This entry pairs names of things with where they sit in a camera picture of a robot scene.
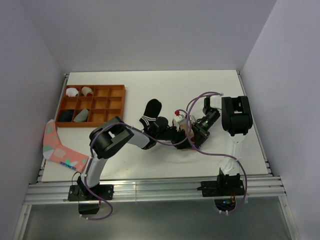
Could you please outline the tan maroon purple striped sock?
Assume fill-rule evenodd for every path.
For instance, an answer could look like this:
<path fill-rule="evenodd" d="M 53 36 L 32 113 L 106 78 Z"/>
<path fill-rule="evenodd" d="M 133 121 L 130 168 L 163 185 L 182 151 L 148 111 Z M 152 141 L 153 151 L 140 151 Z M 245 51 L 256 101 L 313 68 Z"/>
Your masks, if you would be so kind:
<path fill-rule="evenodd" d="M 179 126 L 179 130 L 181 133 L 181 139 L 185 139 L 184 142 L 182 142 L 180 145 L 178 145 L 179 150 L 184 150 L 184 149 L 192 149 L 192 145 L 188 138 L 191 140 L 193 144 L 195 144 L 195 133 L 193 131 L 193 126 L 192 123 L 190 122 L 184 122 Z"/>

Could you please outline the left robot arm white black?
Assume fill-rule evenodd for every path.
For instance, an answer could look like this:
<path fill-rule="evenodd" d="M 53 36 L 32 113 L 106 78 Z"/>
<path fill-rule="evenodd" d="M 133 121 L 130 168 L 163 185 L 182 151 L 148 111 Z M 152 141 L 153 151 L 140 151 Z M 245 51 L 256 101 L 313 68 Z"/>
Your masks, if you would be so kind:
<path fill-rule="evenodd" d="M 142 150 L 149 150 L 161 141 L 169 141 L 167 145 L 178 150 L 192 147 L 186 131 L 176 126 L 169 126 L 169 121 L 161 116 L 145 126 L 143 130 L 127 125 L 116 116 L 92 131 L 89 139 L 91 156 L 84 172 L 77 179 L 78 192 L 84 200 L 91 200 L 103 194 L 100 187 L 102 170 L 107 160 L 126 144 Z"/>

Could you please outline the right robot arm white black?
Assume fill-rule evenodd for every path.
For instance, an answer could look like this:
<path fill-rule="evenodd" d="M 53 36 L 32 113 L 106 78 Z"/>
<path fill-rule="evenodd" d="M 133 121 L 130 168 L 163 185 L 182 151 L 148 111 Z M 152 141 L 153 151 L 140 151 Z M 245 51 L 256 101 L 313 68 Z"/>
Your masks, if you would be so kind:
<path fill-rule="evenodd" d="M 211 97 L 204 98 L 204 117 L 193 125 L 193 131 L 209 136 L 209 128 L 221 118 L 222 128 L 228 133 L 222 166 L 216 180 L 202 181 L 198 191 L 203 197 L 244 196 L 247 194 L 248 177 L 240 163 L 242 145 L 253 126 L 253 117 L 247 96 L 218 98 L 218 106 L 211 106 Z"/>

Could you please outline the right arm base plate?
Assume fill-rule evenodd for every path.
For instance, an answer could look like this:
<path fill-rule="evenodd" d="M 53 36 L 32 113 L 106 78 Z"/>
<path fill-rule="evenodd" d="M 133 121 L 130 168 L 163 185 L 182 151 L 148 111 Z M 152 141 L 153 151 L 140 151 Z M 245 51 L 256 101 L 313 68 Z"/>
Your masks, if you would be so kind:
<path fill-rule="evenodd" d="M 218 197 L 214 200 L 214 204 L 219 211 L 224 213 L 233 211 L 237 207 L 236 197 L 243 197 L 246 194 L 241 179 L 223 179 L 222 176 L 219 176 L 217 180 L 202 181 L 197 190 L 201 191 L 204 198 Z"/>

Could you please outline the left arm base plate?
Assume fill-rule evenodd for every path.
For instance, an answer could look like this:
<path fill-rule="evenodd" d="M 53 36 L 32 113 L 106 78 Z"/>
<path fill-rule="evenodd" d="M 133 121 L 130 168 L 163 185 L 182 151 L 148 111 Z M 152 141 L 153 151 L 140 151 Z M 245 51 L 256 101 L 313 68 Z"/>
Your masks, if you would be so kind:
<path fill-rule="evenodd" d="M 112 184 L 96 185 L 90 190 L 100 198 L 107 201 L 112 200 L 114 193 L 114 186 Z M 82 183 L 80 185 L 71 185 L 68 192 L 68 202 L 78 202 L 78 212 L 81 215 L 95 215 L 100 210 L 102 200 L 93 195 L 86 186 Z"/>

